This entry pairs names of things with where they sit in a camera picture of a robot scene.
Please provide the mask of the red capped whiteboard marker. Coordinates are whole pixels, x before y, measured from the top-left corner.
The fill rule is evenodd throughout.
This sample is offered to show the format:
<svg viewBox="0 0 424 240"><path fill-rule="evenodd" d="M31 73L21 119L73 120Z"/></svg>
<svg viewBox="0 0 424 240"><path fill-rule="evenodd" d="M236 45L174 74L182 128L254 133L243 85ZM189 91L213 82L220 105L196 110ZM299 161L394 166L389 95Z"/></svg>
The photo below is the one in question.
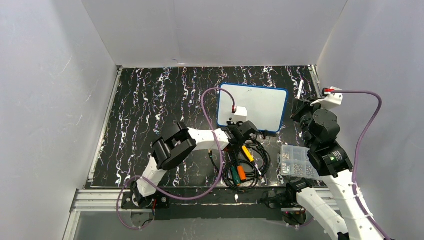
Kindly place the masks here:
<svg viewBox="0 0 424 240"><path fill-rule="evenodd" d="M304 86L304 80L301 79L299 84L298 84L298 88L297 88L297 94L296 94L296 99L300 99L303 93L303 86Z"/></svg>

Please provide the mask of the blue framed whiteboard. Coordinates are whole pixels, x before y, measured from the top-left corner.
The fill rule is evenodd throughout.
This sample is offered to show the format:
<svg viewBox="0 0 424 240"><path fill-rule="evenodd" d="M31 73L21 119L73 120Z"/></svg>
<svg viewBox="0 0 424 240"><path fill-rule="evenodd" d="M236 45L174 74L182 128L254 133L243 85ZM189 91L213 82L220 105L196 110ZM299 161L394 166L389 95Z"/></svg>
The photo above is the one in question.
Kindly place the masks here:
<svg viewBox="0 0 424 240"><path fill-rule="evenodd" d="M247 109L247 120L259 131L277 133L283 126L289 92L284 88L258 85L223 83L218 99L216 123L220 127L227 125L236 107Z"/></svg>

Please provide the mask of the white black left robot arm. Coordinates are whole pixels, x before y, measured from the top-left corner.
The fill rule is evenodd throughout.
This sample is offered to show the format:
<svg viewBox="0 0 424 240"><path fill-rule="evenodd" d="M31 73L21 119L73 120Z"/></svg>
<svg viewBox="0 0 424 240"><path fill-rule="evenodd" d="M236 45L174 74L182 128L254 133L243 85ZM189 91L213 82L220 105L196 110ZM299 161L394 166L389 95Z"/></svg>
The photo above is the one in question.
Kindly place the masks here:
<svg viewBox="0 0 424 240"><path fill-rule="evenodd" d="M156 192L179 201L194 201L207 196L224 175L224 152L240 148L256 133L258 129L251 121L232 123L211 130L194 129L183 122L177 123L152 142L152 153L143 174L130 185L133 203L141 207ZM192 197L180 197L159 188L159 183L168 171L177 168L192 152L203 150L217 150L220 161L218 177L206 192Z"/></svg>

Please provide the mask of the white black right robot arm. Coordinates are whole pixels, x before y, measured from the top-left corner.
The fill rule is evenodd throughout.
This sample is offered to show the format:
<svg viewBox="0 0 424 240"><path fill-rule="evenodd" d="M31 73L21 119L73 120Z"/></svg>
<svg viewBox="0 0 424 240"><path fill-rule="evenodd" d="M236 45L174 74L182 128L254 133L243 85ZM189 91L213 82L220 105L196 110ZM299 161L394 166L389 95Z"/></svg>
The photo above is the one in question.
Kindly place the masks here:
<svg viewBox="0 0 424 240"><path fill-rule="evenodd" d="M388 240L367 207L354 177L354 166L338 144L337 116L312 104L295 99L290 115L300 124L309 162L331 192L339 213L332 209L306 180L287 185L291 198L305 208L333 240Z"/></svg>

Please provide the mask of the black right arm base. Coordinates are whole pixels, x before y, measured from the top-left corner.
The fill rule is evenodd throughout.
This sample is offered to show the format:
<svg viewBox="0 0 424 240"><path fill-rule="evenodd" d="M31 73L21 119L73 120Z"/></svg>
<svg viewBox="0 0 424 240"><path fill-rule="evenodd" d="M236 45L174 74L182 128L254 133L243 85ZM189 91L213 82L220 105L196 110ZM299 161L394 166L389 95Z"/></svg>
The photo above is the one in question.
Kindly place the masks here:
<svg viewBox="0 0 424 240"><path fill-rule="evenodd" d="M262 194L257 201L269 209L282 209L282 220L287 227L306 227L314 218L308 216L307 210L295 202L291 193L287 190L269 190Z"/></svg>

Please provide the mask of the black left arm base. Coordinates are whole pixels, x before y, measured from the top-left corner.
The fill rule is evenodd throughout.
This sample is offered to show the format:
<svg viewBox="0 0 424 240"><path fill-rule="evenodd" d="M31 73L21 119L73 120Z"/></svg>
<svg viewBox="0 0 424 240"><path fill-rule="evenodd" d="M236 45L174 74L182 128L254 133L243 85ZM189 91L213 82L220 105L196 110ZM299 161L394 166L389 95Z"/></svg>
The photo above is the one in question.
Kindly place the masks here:
<svg viewBox="0 0 424 240"><path fill-rule="evenodd" d="M143 197L137 187L131 186L129 190L123 191L122 199L119 205L121 210L130 210L130 219L132 228L144 228L151 224L156 217L157 210L168 209L170 199L160 192Z"/></svg>

